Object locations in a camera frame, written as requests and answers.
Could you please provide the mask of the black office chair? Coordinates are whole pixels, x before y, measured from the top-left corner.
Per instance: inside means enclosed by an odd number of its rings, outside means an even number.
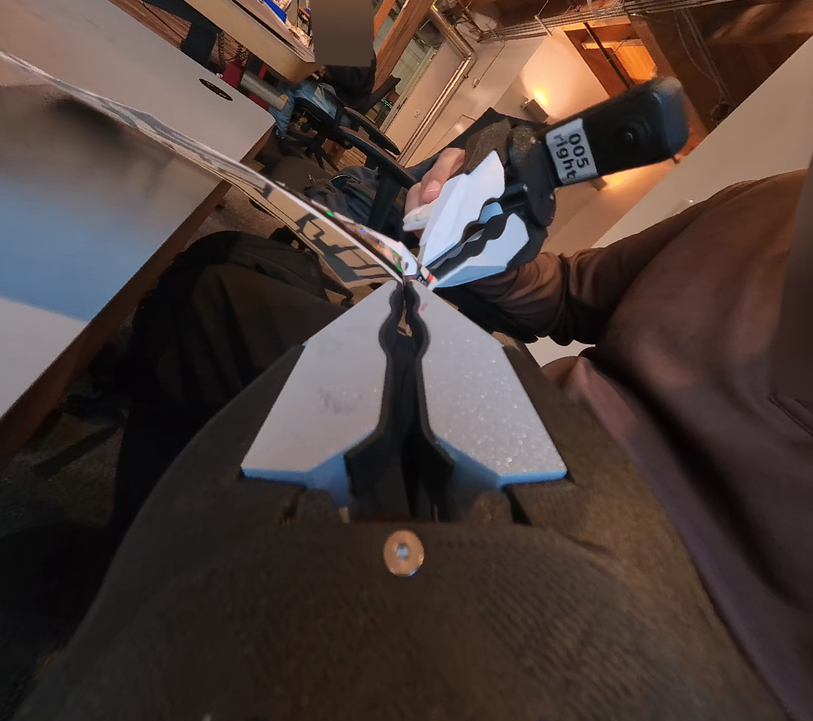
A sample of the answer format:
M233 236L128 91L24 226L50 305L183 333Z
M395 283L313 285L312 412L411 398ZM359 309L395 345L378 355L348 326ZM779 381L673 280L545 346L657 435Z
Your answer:
M369 228L386 234L391 209L402 212L397 204L401 190L410 190L417 180L385 150L348 127L331 130L327 139L343 149L356 148L365 156L365 167L374 173L374 188L370 211L362 222Z
M328 142L340 145L340 127L354 127L354 121L346 114L347 109L339 105L338 110L326 111L314 101L297 98L293 105L293 115L285 134L277 134L279 149L283 155L299 154L316 161L319 167L337 165L324 149Z

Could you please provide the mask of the black panel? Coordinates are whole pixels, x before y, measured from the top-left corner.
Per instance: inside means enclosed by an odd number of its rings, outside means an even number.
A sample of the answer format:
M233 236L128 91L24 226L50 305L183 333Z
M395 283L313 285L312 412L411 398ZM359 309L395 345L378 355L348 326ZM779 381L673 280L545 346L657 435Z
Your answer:
M503 115L497 112L493 107L487 108L485 112L476 119L467 115L460 116L429 145L429 150L425 155L421 157L411 157L408 169L411 171L413 168L417 168L418 165L435 157L446 147L464 147L468 137L473 136L474 133L477 133L482 128L496 123L502 118Z

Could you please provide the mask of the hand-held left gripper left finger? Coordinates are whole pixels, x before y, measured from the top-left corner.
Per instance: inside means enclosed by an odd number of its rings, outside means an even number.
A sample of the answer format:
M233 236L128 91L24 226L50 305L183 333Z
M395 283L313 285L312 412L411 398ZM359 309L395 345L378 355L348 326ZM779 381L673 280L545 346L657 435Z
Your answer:
M357 517L407 515L396 412L403 292L384 284L304 344L243 458L246 478L325 491Z

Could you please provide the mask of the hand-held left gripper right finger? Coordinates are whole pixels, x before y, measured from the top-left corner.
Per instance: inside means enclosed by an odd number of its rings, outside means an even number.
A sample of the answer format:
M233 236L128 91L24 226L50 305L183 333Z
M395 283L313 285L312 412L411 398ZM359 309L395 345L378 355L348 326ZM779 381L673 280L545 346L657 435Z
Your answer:
M420 419L457 489L560 481L567 467L506 348L424 285L410 281Z

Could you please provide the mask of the person's right hand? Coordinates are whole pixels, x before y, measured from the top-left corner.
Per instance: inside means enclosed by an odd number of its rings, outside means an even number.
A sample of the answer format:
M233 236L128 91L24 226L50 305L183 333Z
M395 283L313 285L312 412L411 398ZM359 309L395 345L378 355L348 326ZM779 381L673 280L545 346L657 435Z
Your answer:
M433 203L439 197L445 183L461 172L465 159L465 149L444 149L422 179L407 192L405 214L411 214L412 210Z

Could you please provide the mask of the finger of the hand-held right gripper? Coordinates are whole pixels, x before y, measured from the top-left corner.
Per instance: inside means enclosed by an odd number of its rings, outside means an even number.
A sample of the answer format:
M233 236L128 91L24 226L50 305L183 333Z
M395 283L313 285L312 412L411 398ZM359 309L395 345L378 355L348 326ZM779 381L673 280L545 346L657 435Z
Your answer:
M505 167L497 151L490 151L476 166L449 179L439 197L415 210L415 229L420 232L420 263L440 271L444 262L457 256L467 241L483 228L483 209L505 192Z
M432 270L428 289L447 289L502 274L528 244L528 229L516 213L490 218L460 251Z

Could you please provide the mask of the holographic sticker sheet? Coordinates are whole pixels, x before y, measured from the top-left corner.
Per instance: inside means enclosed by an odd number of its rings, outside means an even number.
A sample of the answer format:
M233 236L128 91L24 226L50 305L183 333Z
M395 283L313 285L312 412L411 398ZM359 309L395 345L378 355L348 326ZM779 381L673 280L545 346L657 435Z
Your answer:
M260 175L239 161L205 146L142 110L74 86L51 76L24 59L2 52L2 66L13 78L34 86L56 90L58 99L70 99L80 107L130 127L175 155L213 173L240 190L250 202L284 225L314 251L342 285L385 283L418 276L424 270L400 242L357 224L320 204Z

